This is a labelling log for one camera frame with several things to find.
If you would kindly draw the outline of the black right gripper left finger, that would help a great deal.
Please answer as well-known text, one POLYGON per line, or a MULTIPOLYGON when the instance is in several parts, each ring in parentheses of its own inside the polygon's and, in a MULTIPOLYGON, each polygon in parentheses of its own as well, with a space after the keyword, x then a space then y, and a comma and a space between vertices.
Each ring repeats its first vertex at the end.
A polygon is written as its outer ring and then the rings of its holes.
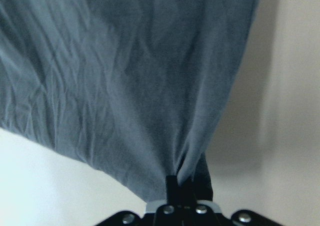
POLYGON ((177 206, 181 204, 180 187, 177 176, 166 176, 166 201, 169 205, 177 206))

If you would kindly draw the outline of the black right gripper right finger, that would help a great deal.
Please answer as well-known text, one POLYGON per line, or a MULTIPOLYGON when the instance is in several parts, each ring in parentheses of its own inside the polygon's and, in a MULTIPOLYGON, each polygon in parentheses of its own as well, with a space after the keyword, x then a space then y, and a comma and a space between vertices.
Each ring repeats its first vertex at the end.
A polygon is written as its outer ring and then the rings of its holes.
POLYGON ((181 204, 183 206, 195 206, 197 204, 192 180, 186 180, 181 186, 181 204))

